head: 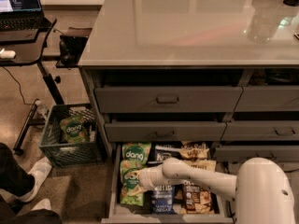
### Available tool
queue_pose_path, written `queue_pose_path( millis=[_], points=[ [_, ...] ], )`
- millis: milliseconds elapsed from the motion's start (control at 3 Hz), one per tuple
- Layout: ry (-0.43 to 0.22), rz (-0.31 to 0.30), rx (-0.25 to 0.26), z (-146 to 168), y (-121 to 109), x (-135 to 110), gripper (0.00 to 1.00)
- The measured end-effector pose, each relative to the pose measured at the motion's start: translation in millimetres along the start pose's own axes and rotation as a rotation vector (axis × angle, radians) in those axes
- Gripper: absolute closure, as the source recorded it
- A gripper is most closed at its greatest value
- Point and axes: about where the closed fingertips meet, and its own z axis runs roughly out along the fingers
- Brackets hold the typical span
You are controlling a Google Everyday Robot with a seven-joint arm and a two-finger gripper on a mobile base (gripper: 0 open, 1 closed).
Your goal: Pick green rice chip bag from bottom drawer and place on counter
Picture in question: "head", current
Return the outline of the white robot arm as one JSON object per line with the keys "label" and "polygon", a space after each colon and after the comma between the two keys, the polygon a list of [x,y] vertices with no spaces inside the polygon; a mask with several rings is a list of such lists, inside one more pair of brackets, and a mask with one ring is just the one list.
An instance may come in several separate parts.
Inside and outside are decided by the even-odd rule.
{"label": "white robot arm", "polygon": [[235,224],[296,224],[294,197],[288,177],[265,158],[245,161],[236,175],[194,168],[169,158],[162,164],[132,171],[139,183],[130,196],[160,185],[191,181],[235,204]]}

